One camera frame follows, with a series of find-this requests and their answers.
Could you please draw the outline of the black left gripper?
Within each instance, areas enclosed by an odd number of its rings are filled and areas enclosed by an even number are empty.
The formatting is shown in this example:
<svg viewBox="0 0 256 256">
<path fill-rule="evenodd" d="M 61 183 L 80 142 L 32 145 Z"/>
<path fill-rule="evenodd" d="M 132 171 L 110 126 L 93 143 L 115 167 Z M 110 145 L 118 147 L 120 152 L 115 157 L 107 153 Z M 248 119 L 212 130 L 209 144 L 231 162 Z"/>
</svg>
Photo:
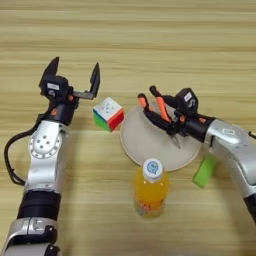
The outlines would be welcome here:
<svg viewBox="0 0 256 256">
<path fill-rule="evenodd" d="M 43 75 L 40 80 L 42 84 L 43 79 L 47 75 L 55 75 L 58 70 L 59 57 L 55 57 L 50 61 L 48 66 L 45 68 Z M 75 110 L 78 108 L 79 99 L 93 100 L 97 97 L 99 86 L 100 86 L 100 66 L 96 63 L 90 78 L 91 87 L 90 90 L 84 92 L 74 91 L 73 95 L 66 97 L 49 97 L 49 106 L 45 113 L 40 115 L 41 120 L 55 121 L 60 124 L 69 126 L 73 119 Z"/>
</svg>

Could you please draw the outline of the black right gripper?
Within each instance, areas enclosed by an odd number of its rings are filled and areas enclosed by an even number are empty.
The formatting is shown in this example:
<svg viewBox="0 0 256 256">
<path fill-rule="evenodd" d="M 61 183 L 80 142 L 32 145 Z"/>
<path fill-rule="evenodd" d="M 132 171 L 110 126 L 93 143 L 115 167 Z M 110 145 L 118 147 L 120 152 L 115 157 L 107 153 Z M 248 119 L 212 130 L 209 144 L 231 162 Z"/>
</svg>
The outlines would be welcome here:
<svg viewBox="0 0 256 256">
<path fill-rule="evenodd" d="M 162 96 L 164 102 L 172 107 L 177 107 L 177 100 L 171 95 Z M 144 110 L 144 115 L 156 127 L 164 130 L 168 135 L 174 136 L 179 134 L 181 136 L 191 136 L 199 142 L 204 142 L 206 133 L 215 120 L 214 117 L 196 115 L 188 116 L 181 113 L 176 113 L 176 122 L 164 120 L 158 113 L 150 110 Z"/>
</svg>

